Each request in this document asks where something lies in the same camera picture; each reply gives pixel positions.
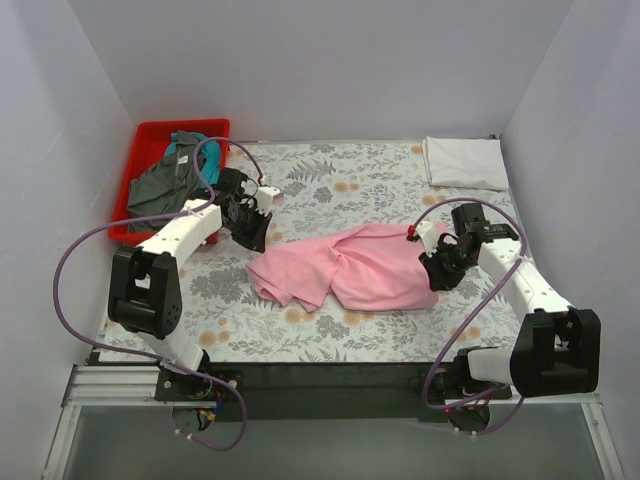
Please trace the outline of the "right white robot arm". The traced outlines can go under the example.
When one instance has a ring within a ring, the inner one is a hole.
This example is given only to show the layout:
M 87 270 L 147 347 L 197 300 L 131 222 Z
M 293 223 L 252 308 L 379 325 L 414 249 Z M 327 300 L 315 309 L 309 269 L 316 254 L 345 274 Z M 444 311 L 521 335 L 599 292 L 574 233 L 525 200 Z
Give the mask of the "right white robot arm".
M 599 381 L 601 321 L 591 309 L 579 309 L 560 295 L 528 258 L 524 231 L 506 212 L 502 222 L 484 213 L 489 202 L 452 199 L 454 231 L 442 233 L 420 216 L 407 238 L 420 242 L 419 261 L 434 292 L 451 292 L 466 273 L 479 268 L 492 290 L 457 329 L 462 334 L 497 295 L 516 315 L 519 332 L 508 347 L 463 348 L 449 366 L 438 356 L 424 380 L 448 384 L 472 399 L 497 389 L 514 388 L 524 398 L 591 393 Z

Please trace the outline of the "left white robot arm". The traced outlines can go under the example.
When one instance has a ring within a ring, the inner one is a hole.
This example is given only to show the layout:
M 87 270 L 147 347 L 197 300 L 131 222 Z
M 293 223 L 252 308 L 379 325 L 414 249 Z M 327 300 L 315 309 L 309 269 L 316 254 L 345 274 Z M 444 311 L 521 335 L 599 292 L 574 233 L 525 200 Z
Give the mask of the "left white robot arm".
M 257 186 L 251 179 L 224 168 L 211 192 L 188 199 L 180 215 L 135 247 L 121 247 L 113 257 L 107 313 L 111 321 L 142 338 L 153 355 L 182 372 L 178 387 L 193 400 L 205 398 L 213 386 L 211 373 L 200 367 L 204 350 L 181 323 L 182 293 L 179 270 L 209 237 L 221 229 L 252 252 L 262 253 L 281 191 Z

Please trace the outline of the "pink t shirt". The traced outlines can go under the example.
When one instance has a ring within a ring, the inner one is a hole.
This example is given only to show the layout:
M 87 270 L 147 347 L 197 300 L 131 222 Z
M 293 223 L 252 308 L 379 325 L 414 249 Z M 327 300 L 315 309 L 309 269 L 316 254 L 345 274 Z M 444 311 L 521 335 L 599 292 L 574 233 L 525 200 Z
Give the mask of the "pink t shirt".
M 257 295 L 305 311 L 334 295 L 346 310 L 430 309 L 438 302 L 419 261 L 424 247 L 406 239 L 407 227 L 366 224 L 332 235 L 267 248 L 246 269 Z

